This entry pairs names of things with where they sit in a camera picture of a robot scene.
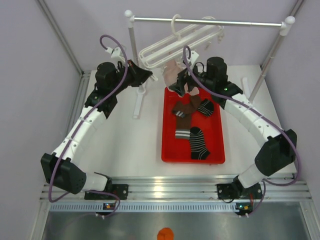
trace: metal rod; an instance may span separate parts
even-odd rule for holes
[[[130,43],[132,48],[133,59],[135,64],[139,66],[139,59],[138,59],[138,52],[137,52],[137,44],[136,44],[136,37],[134,27],[129,27],[129,36],[130,36]]]
[[[254,98],[256,97],[256,95],[258,93],[258,90],[259,90],[262,82],[264,81],[265,76],[267,75],[267,72],[268,72],[268,70],[269,70],[269,68],[271,66],[271,63],[273,62],[273,60],[274,60],[274,58],[275,58],[275,56],[277,54],[277,51],[278,51],[279,47],[281,46],[284,38],[285,38],[285,36],[281,36],[279,34],[279,37],[277,38],[277,41],[276,41],[276,45],[274,45],[274,47],[272,48],[271,53],[270,53],[270,55],[269,55],[269,57],[268,57],[268,59],[267,59],[267,61],[265,63],[265,66],[264,66],[263,70],[261,71],[261,74],[260,74],[260,76],[258,78],[258,81],[256,82],[256,84],[255,84],[255,86],[254,86],[254,88],[252,90],[252,93],[251,93],[251,95],[250,95],[250,97],[248,99],[249,102],[252,103]]]
[[[288,16],[296,17],[299,10],[302,8],[304,3],[305,3],[305,0],[297,0]],[[265,68],[266,63],[269,59],[270,53],[272,52],[273,48],[278,44],[278,41],[279,41],[279,35],[276,37],[275,41],[273,42],[272,47],[270,48],[270,51],[269,51],[267,57],[263,61],[263,64],[261,66],[262,70]]]
[[[83,74],[83,70],[78,63],[74,53],[72,52],[65,36],[63,35],[62,31],[59,28],[59,25],[57,24],[57,21],[55,20],[54,16],[52,15],[48,5],[44,0],[35,0],[40,7],[40,10],[43,12],[44,16],[48,20],[49,24],[51,25],[55,35],[57,36],[58,40],[60,41],[62,47],[64,48],[65,52],[67,53],[68,57],[72,61],[75,69],[79,72],[80,75]]]
[[[172,18],[155,18],[155,17],[134,17],[135,22],[160,22],[171,23]],[[177,24],[197,24],[197,25],[219,25],[219,26],[239,26],[239,27],[268,27],[281,28],[282,23],[269,22],[249,22],[249,21],[221,21],[221,20],[204,20],[204,19],[176,19]]]

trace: metal floor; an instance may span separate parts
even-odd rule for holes
[[[300,204],[264,203],[249,218],[235,213],[118,213],[102,220],[89,213],[50,212],[42,240],[156,240],[171,228],[175,240],[310,240]],[[64,227],[58,235],[53,235]]]

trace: brown sock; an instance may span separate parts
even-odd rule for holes
[[[175,125],[175,138],[176,139],[189,139],[191,127],[191,114],[184,117],[176,117]]]
[[[172,109],[172,113],[180,118],[193,114],[201,104],[201,98],[198,95],[190,96],[190,103],[183,104],[178,101]]]

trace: white plastic hanger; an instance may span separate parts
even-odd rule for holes
[[[224,27],[216,25],[189,25],[179,31],[175,30],[175,20],[180,18],[179,14],[173,16],[171,21],[172,35],[152,44],[139,52],[139,59],[149,70],[162,67],[166,62],[182,56],[183,46],[188,45],[191,50],[197,46],[207,43],[215,36],[221,40],[224,35]],[[212,19],[212,16],[206,16],[202,19]]]

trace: orange object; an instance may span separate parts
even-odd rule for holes
[[[174,240],[174,238],[174,232],[168,227],[162,228],[156,236],[157,240]]]

